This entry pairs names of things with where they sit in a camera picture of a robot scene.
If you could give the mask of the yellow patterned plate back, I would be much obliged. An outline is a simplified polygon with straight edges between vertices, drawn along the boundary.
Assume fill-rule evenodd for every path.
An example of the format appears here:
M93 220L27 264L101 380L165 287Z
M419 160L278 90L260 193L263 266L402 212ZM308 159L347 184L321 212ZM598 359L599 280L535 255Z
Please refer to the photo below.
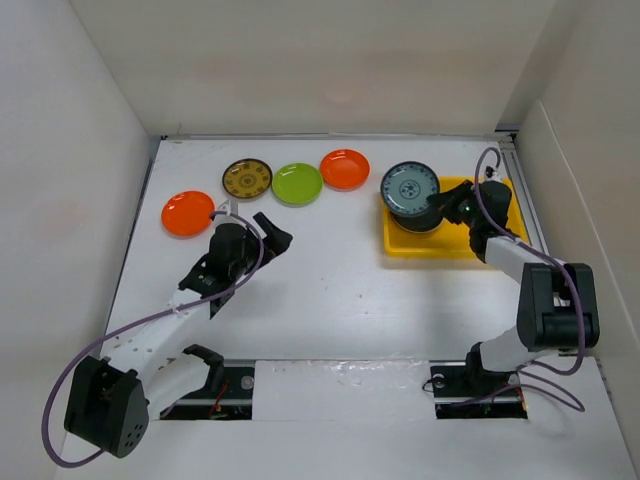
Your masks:
M244 158L231 163L222 174L222 186L233 198L252 200L271 188L273 172L269 165L256 158Z

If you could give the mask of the blue patterned plate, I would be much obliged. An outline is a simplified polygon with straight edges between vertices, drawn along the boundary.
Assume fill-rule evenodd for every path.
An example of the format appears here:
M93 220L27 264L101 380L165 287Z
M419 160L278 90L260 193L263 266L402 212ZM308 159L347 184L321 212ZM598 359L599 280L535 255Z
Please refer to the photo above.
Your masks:
M406 161L391 167L382 177L380 195L384 205L400 217L417 217L430 209L428 198L440 192L440 180L427 165Z

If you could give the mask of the green plastic plate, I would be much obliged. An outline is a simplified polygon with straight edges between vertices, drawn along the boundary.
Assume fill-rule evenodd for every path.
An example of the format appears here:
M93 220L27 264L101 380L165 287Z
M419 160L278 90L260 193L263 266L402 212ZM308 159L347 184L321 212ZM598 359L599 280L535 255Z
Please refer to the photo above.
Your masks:
M323 185L323 177L316 167L307 163L291 163L275 173L272 191L281 202L302 206L313 202Z

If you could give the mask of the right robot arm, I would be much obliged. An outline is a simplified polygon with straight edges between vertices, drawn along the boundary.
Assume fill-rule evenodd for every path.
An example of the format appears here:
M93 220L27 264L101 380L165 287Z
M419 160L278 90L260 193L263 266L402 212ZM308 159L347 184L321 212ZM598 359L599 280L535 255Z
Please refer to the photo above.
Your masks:
M504 183L464 181L427 198L447 221L469 230L476 257L516 281L515 325L471 347L462 381L473 393L494 387L499 374L537 366L570 376L600 335L594 274L584 263L565 263L532 247L506 226L511 190Z

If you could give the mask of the orange plate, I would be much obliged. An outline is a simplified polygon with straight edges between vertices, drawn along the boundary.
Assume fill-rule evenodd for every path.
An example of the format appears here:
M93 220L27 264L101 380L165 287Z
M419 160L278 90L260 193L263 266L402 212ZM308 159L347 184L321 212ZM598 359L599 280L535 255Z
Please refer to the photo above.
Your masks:
M191 237L208 228L214 210L215 203L208 194L189 190L171 197L165 203L160 218L162 226L170 234Z
M356 150L338 149L324 156L319 171L329 187L351 191L360 188L367 181L370 164L368 159Z

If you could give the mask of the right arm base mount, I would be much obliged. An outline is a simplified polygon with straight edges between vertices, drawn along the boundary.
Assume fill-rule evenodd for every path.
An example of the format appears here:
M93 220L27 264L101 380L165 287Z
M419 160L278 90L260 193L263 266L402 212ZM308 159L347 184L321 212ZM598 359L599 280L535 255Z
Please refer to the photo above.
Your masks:
M520 389L502 387L518 384L515 372L472 374L464 361L429 363L429 377L422 389L432 395L438 420L527 419Z

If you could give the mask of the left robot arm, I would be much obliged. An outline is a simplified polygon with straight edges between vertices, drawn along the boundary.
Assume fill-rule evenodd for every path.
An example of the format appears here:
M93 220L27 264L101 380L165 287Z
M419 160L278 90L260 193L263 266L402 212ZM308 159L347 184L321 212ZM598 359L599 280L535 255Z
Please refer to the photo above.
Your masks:
M142 324L101 358L87 355L73 372L64 428L116 458L140 443L151 419L192 392L212 396L222 387L224 358L192 336L293 237L263 213L247 222L215 212L208 251L178 283L165 312Z

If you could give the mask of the black plate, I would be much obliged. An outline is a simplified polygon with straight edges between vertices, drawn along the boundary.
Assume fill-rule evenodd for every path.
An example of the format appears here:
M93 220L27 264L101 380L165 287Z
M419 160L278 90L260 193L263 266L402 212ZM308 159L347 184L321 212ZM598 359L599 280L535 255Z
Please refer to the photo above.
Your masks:
M401 216L390 214L391 219L401 229L410 233L423 234L436 230L444 220L439 213L424 213L419 216Z

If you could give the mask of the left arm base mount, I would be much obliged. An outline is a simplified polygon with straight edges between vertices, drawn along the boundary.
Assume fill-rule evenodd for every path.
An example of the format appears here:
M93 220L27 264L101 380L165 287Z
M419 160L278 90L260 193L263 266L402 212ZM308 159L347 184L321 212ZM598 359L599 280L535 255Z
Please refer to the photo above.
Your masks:
M226 365L220 380L209 376L200 390L179 399L159 414L160 420L248 421L253 415L255 364Z

